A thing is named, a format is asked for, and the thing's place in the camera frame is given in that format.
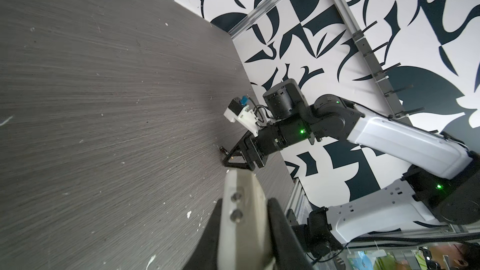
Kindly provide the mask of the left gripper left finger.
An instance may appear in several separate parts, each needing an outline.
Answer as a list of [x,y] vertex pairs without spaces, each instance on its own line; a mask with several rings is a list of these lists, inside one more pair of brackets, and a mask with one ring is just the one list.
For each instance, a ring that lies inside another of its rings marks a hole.
[[221,198],[217,200],[195,250],[183,267],[184,270],[217,270],[222,203]]

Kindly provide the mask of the white remote control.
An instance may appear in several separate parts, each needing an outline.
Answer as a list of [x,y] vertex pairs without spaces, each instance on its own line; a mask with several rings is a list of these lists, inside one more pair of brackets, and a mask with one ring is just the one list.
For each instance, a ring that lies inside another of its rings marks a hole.
[[275,265],[267,199],[254,172],[226,173],[221,206],[217,268],[272,270]]

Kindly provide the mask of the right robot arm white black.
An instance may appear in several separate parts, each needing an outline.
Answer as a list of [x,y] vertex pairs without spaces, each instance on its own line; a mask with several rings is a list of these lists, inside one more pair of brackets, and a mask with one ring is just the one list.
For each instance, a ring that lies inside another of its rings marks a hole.
[[396,121],[357,102],[333,94],[308,104],[299,85],[287,79],[264,93],[270,112],[258,124],[259,107],[235,97],[224,116],[246,128],[226,152],[227,167],[254,170],[269,155],[302,141],[330,137],[365,146],[409,163],[401,178],[374,193],[310,213],[296,226],[303,248],[316,261],[367,233],[400,223],[438,220],[470,225],[480,219],[480,157],[449,134]]

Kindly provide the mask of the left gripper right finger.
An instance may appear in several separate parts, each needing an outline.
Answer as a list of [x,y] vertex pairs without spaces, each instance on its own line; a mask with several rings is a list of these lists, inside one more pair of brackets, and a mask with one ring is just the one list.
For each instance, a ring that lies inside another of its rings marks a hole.
[[275,270],[312,270],[276,198],[267,201]]

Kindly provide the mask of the grey wall hook rack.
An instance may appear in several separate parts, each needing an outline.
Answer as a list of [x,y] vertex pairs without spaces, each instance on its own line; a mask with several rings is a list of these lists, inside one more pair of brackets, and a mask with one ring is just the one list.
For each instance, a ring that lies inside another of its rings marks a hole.
[[389,74],[392,70],[400,67],[401,64],[397,63],[390,67],[387,67],[386,69],[383,69],[385,63],[380,63],[378,61],[377,57],[375,56],[375,52],[389,45],[389,42],[385,42],[375,48],[372,48],[365,36],[366,31],[371,29],[377,23],[377,21],[374,21],[369,26],[365,27],[363,30],[355,32],[352,35],[352,39],[359,52],[362,54],[362,57],[367,64],[367,67],[369,68],[371,78],[374,80],[374,83],[381,91],[382,97],[389,106],[390,112],[388,114],[388,117],[401,123],[412,125],[409,117],[413,114],[425,110],[425,108],[419,107],[416,109],[405,110],[403,104],[400,102],[398,93],[412,89],[414,86],[410,84],[397,89],[392,87],[389,81]]

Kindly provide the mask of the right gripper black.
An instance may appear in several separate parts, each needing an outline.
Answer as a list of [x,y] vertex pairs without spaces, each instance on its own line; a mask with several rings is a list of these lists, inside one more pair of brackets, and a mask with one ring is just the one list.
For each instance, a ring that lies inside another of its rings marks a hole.
[[[265,167],[269,155],[308,139],[311,133],[303,123],[274,123],[262,128],[256,137],[247,131],[232,149],[221,146],[219,150],[226,156],[222,160],[225,167],[254,171],[256,166]],[[234,157],[244,161],[233,161]]]

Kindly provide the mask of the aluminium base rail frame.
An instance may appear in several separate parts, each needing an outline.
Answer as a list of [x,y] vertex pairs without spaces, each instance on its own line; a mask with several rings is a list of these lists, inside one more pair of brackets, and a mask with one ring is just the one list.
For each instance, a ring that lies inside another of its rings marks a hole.
[[303,214],[308,215],[312,209],[308,197],[306,196],[305,189],[299,178],[293,179],[293,189],[289,195],[285,213],[292,211],[295,216],[301,216]]

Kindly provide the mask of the person in green shirt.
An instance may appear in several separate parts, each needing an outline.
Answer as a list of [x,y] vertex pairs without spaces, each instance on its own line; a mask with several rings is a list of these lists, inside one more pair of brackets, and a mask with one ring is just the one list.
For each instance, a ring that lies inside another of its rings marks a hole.
[[372,263],[374,270],[478,270],[480,245],[448,242],[388,251]]

